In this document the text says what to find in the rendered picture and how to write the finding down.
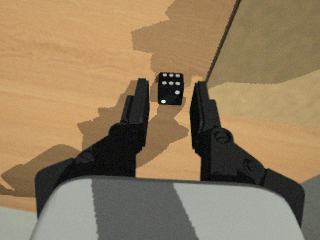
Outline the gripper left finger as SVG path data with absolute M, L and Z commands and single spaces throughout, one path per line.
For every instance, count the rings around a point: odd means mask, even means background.
M 79 176 L 136 177 L 136 154 L 145 147 L 150 112 L 149 80 L 138 78 L 134 96 L 127 95 L 119 123 L 106 137 L 78 154 L 41 169 L 35 176 L 37 220 L 60 183 Z

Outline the black die with white pips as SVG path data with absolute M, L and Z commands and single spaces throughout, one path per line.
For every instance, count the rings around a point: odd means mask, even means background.
M 158 104 L 182 105 L 184 79 L 182 73 L 159 73 Z

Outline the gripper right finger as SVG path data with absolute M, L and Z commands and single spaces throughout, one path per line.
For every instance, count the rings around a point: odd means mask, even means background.
M 234 143 L 232 133 L 221 127 L 217 104 L 209 99 L 206 81 L 194 85 L 190 126 L 192 149 L 201 157 L 200 181 L 248 183 L 273 190 L 287 201 L 301 229 L 303 187 L 270 168 L 264 168 L 260 161 Z

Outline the tan square mat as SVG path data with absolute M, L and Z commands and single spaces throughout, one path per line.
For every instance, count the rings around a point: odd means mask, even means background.
M 206 80 L 219 114 L 320 125 L 320 0 L 239 0 Z

